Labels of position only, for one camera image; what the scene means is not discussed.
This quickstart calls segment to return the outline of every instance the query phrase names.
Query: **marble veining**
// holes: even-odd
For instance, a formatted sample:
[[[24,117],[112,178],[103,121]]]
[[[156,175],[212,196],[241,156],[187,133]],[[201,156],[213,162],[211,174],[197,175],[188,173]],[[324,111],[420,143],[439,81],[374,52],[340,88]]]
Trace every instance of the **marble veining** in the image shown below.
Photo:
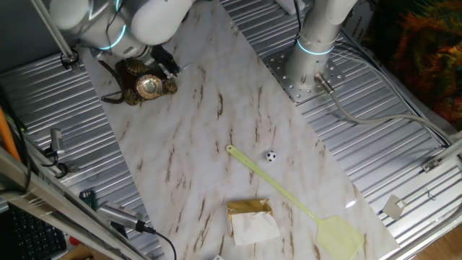
[[[171,239],[179,259],[332,259],[316,243],[315,222],[231,157],[227,144],[318,217],[339,215],[364,234],[355,259],[398,248],[217,1],[194,4],[167,49],[181,66],[193,62],[177,78],[176,94],[103,108],[153,227]],[[88,52],[83,59],[99,96],[118,89]],[[269,150],[274,162],[264,158]],[[270,199],[281,236],[235,246],[226,203],[253,198]]]

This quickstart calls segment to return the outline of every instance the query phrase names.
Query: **gold foil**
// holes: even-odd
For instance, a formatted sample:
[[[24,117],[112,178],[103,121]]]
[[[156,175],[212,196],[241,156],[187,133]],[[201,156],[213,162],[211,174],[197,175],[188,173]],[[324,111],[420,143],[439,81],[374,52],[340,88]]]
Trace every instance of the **gold foil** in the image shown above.
[[[241,201],[230,201],[227,203],[228,219],[232,227],[231,215],[254,212],[268,212],[273,215],[273,209],[269,206],[269,199],[246,199]],[[234,237],[234,231],[231,228],[231,238]]]

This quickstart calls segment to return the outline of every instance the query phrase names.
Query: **keyboard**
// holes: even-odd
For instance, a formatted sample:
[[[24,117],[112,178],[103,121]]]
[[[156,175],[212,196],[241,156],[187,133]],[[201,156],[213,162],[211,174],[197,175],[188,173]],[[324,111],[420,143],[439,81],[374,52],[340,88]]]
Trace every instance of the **keyboard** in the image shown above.
[[[5,241],[0,250],[0,259],[46,260],[66,250],[62,231],[35,216],[9,204],[9,210],[1,213],[0,241]]]

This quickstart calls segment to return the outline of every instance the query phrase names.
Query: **gray cable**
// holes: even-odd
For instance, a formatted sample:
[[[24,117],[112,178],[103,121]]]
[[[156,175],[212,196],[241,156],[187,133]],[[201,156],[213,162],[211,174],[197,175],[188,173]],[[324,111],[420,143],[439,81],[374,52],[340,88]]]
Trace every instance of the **gray cable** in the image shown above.
[[[359,118],[355,118],[354,116],[350,115],[348,112],[345,111],[345,109],[343,108],[343,106],[341,106],[339,100],[337,99],[337,96],[335,95],[335,93],[331,93],[330,96],[331,96],[332,100],[335,102],[335,104],[337,105],[337,107],[339,108],[339,110],[349,120],[351,120],[353,122],[356,122],[358,124],[378,124],[378,123],[382,123],[382,122],[390,120],[390,119],[407,118],[407,119],[411,119],[411,120],[414,120],[414,121],[418,121],[418,122],[420,122],[420,123],[422,123],[424,125],[427,125],[431,129],[433,129],[435,132],[437,132],[440,136],[442,136],[444,139],[446,139],[446,141],[450,145],[454,144],[453,140],[441,128],[436,126],[434,123],[432,123],[432,122],[430,122],[430,121],[428,121],[426,119],[423,119],[423,118],[421,118],[419,116],[407,115],[407,114],[398,114],[398,115],[384,116],[384,117],[381,117],[381,118],[359,119]]]

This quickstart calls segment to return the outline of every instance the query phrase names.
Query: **fly swatter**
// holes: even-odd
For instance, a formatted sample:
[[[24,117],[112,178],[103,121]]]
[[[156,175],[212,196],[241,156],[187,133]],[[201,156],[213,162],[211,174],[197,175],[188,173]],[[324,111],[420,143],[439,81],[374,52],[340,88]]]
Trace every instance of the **fly swatter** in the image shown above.
[[[324,248],[337,260],[350,260],[361,248],[364,243],[364,237],[354,229],[348,222],[339,216],[333,216],[322,220],[316,217],[311,211],[303,206],[300,201],[290,195],[276,181],[262,171],[255,163],[248,159],[242,152],[233,147],[231,144],[226,146],[226,150],[245,166],[259,174],[265,181],[268,181],[274,188],[284,194],[288,199],[295,203],[308,216],[313,218],[318,225],[318,234],[316,240],[319,246]]]

